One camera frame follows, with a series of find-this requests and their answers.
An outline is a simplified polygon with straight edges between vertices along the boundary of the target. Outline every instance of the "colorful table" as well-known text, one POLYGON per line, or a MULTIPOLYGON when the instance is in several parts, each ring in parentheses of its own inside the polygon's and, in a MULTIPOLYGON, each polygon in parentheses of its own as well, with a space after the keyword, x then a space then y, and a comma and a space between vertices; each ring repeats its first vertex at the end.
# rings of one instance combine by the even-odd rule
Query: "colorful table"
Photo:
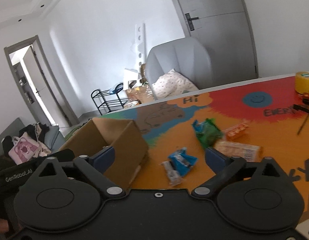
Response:
POLYGON ((309 120, 297 136, 306 114, 295 111, 293 104, 302 104, 294 91, 294 76, 277 76, 188 93, 104 117, 134 119, 149 144, 150 161, 132 188, 168 189, 160 163, 175 150, 187 147, 189 155, 199 158, 178 186, 189 191, 214 176, 192 129, 194 120, 215 118, 220 129, 249 120, 249 133, 236 141, 263 146, 263 156, 274 157, 290 176, 305 202, 297 229, 309 239, 309 120))

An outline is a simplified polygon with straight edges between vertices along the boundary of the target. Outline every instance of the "green snack bag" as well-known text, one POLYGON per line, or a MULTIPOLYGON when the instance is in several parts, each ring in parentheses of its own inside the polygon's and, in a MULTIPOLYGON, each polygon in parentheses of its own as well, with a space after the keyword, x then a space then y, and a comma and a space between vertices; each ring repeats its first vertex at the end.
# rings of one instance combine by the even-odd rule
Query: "green snack bag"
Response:
POLYGON ((215 125, 214 119, 207 118, 202 123, 195 120, 192 127, 194 128, 196 136, 204 149, 213 146, 215 141, 223 136, 221 130, 215 125))

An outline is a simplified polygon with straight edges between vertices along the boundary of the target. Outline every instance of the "blue snack wrapper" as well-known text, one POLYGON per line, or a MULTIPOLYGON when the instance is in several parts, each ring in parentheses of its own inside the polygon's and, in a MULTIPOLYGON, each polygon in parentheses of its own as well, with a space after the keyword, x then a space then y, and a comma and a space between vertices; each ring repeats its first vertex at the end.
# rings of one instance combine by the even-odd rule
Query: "blue snack wrapper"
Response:
POLYGON ((121 83, 115 84, 112 88, 109 89, 108 93, 109 93, 110 95, 114 95, 114 94, 116 94, 116 93, 119 93, 119 92, 123 89, 123 84, 122 84, 122 85, 120 85, 120 84, 121 84, 121 83))
POLYGON ((185 147, 170 154, 168 158, 172 161, 175 170, 182 177, 192 169, 198 160, 196 157, 187 155, 187 148, 185 147))

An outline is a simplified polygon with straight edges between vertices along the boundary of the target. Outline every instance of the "red paint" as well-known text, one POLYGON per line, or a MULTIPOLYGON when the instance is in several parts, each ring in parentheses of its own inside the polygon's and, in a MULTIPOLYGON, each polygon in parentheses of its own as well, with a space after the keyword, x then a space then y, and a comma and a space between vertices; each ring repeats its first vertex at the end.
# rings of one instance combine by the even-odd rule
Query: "red paint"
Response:
POLYGON ((228 117, 251 121, 276 122, 300 118, 304 115, 302 111, 293 111, 293 114, 291 109, 284 110, 293 104, 302 104, 299 94, 294 90, 294 83, 295 77, 288 77, 210 92, 210 97, 213 99, 210 107, 228 117), (252 108, 243 103, 242 99, 247 94, 258 91, 270 94, 272 104, 263 108, 252 108))

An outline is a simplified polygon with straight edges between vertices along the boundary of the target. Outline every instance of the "black shoe rack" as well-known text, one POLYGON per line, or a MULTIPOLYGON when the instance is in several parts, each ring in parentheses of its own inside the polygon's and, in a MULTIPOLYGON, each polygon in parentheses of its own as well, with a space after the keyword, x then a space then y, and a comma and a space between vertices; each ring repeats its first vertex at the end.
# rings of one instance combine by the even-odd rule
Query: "black shoe rack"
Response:
POLYGON ((120 86, 123 86, 123 83, 120 83, 116 86, 115 94, 110 94, 109 90, 101 91, 100 89, 96 89, 91 93, 91 98, 96 105, 99 113, 101 113, 101 109, 106 110, 106 114, 118 110, 118 107, 124 106, 124 104, 127 102, 128 98, 120 98, 119 93, 123 90, 123 88, 118 89, 120 86), (117 96, 117 99, 112 99, 110 96, 117 96), (99 105, 98 102, 96 102, 96 99, 99 98, 101 104, 99 105))

